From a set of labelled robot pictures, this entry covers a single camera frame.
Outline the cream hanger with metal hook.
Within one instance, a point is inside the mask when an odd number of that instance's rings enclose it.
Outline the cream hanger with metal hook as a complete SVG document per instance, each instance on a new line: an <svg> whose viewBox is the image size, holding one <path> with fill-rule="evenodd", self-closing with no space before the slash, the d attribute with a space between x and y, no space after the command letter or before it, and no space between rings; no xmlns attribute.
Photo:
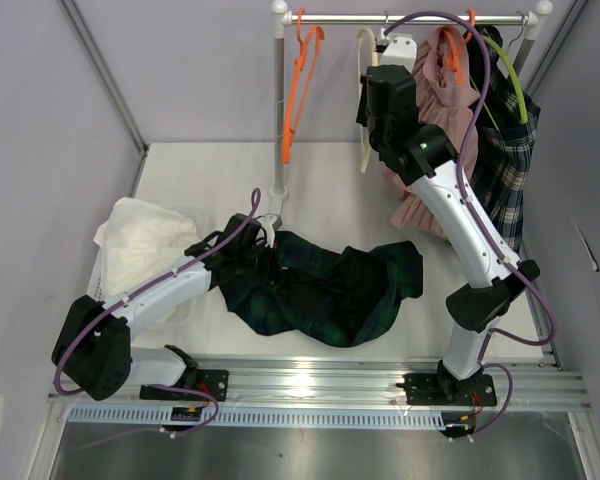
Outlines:
<svg viewBox="0 0 600 480"><path fill-rule="evenodd" d="M369 43L369 51L371 55L370 67L376 68L381 64L382 60L382 51L379 48L384 47L384 44L379 45L377 43L376 36L374 32L367 26L362 27L357 34L357 74L359 80L359 91L358 91L358 111L356 122L359 124L359 132L360 132L360 146L361 146L361 155L362 162L360 171L365 173L367 171L371 152L372 145L370 143L369 131L367 128L367 75L362 70L362 51L364 46L364 41L368 40Z"/></svg>

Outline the green plaid skirt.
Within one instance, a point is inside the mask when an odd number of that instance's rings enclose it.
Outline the green plaid skirt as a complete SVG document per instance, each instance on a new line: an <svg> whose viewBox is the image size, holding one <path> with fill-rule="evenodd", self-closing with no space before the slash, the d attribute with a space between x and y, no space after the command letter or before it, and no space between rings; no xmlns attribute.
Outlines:
<svg viewBox="0 0 600 480"><path fill-rule="evenodd" d="M298 331L337 348L384 335L402 301L423 294L423 257L410 241L337 253L282 231L270 274L221 283L227 309L259 335Z"/></svg>

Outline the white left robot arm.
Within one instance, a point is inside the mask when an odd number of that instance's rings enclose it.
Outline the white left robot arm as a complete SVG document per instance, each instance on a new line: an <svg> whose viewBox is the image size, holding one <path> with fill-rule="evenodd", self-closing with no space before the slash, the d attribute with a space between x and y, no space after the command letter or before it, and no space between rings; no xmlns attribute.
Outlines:
<svg viewBox="0 0 600 480"><path fill-rule="evenodd" d="M75 300L52 352L56 391L104 401L123 387L137 387L144 399L192 399L202 389L198 362L174 345L136 347L134 340L180 305L216 287L272 279L281 224L275 214L235 214L224 230L189 246L172 265L130 291L104 301L89 295ZM73 381L75 389L64 388L61 376Z"/></svg>

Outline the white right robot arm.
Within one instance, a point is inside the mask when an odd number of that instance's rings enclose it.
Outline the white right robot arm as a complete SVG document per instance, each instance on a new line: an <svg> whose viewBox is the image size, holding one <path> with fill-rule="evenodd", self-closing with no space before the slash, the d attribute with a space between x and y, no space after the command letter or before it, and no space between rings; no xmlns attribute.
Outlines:
<svg viewBox="0 0 600 480"><path fill-rule="evenodd" d="M473 394L493 386L482 365L492 330L539 268L499 235L444 130L420 122L416 82L407 68L370 66L360 83L357 121L367 127L372 149L434 215L467 278L446 299L454 326L435 372L407 374L401 386L410 405L469 405Z"/></svg>

